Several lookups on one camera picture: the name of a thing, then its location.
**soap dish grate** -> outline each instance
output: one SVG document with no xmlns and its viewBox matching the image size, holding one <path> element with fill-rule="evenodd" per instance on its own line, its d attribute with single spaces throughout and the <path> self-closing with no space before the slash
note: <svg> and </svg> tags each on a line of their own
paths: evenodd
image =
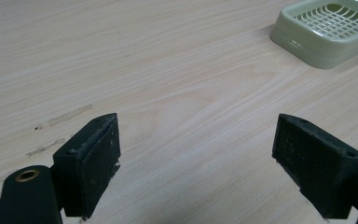
<svg viewBox="0 0 358 224">
<path fill-rule="evenodd" d="M 358 33 L 358 12 L 339 4 L 328 4 L 295 16 L 315 33 L 344 39 Z"/>
</svg>

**wood grain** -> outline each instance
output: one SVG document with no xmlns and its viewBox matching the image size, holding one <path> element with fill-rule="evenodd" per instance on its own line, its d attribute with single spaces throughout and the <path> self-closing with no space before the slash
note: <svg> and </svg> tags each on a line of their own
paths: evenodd
<svg viewBox="0 0 358 224">
<path fill-rule="evenodd" d="M 354 223 L 271 158 L 279 113 L 358 149 L 358 56 L 321 70 L 269 40 L 295 2 L 0 0 L 0 190 L 117 112 L 121 168 L 87 223 Z"/>
</svg>

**light wood surface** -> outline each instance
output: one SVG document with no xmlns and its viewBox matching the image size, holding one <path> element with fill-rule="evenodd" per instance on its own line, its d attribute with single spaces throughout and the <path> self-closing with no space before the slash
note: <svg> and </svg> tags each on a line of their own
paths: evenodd
<svg viewBox="0 0 358 224">
<path fill-rule="evenodd" d="M 271 158 L 279 113 L 358 149 L 358 56 L 321 70 L 269 40 L 295 2 L 0 0 L 0 191 L 117 112 L 121 168 L 87 223 L 354 223 Z"/>
</svg>

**tabletop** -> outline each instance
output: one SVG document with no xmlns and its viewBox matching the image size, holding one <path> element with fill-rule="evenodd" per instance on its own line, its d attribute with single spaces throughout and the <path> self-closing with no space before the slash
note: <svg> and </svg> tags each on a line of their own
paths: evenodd
<svg viewBox="0 0 358 224">
<path fill-rule="evenodd" d="M 358 55 L 317 69 L 269 39 L 295 2 L 0 0 L 0 193 L 117 113 L 121 168 L 87 223 L 354 223 L 271 157 L 280 113 L 358 149 Z"/>
</svg>

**green soap dish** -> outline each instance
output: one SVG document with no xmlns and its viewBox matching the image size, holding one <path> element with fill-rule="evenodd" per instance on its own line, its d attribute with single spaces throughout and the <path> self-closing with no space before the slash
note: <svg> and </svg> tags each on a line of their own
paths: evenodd
<svg viewBox="0 0 358 224">
<path fill-rule="evenodd" d="M 282 9 L 271 40 L 317 68 L 358 54 L 358 0 L 307 0 Z"/>
</svg>

